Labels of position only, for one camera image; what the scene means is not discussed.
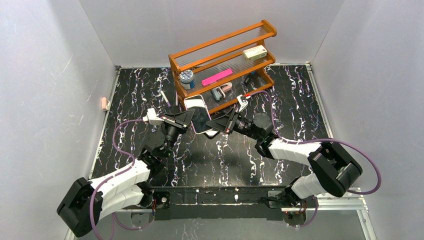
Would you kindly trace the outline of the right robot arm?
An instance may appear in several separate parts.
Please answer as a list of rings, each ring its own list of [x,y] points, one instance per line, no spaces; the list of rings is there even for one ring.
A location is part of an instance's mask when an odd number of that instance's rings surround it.
[[[312,173],[295,178],[283,192],[270,200],[294,205],[311,196],[329,193],[342,197],[361,176],[359,163],[334,140],[290,143],[274,133],[271,118],[257,113],[247,119],[235,109],[206,123],[212,129],[230,134],[237,132],[256,140],[255,149],[263,157],[289,160],[311,167]]]

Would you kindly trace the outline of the phone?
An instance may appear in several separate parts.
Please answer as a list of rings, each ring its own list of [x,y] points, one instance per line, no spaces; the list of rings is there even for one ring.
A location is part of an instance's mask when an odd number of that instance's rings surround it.
[[[211,117],[202,95],[187,97],[183,102],[186,109],[193,112],[191,124],[196,134],[204,134],[212,130],[210,126],[206,125]]]

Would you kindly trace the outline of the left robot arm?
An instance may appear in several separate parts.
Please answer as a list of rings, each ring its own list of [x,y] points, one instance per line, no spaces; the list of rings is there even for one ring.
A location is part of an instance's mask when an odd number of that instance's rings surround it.
[[[94,232],[101,239],[97,223],[102,218],[149,199],[152,193],[147,181],[162,170],[164,159],[171,155],[178,137],[187,131],[194,113],[191,109],[158,116],[154,108],[148,109],[134,122],[158,125],[160,130],[147,137],[139,157],[114,142],[118,152],[131,158],[127,166],[91,180],[80,177],[72,183],[56,212],[75,237]]]

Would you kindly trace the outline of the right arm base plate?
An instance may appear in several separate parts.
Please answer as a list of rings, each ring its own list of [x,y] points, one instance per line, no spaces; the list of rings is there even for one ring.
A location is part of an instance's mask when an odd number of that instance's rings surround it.
[[[303,211],[308,207],[307,200],[298,197],[292,190],[291,186],[284,189],[272,189],[256,200],[257,203],[265,204],[268,208],[294,208],[299,207],[299,211]]]

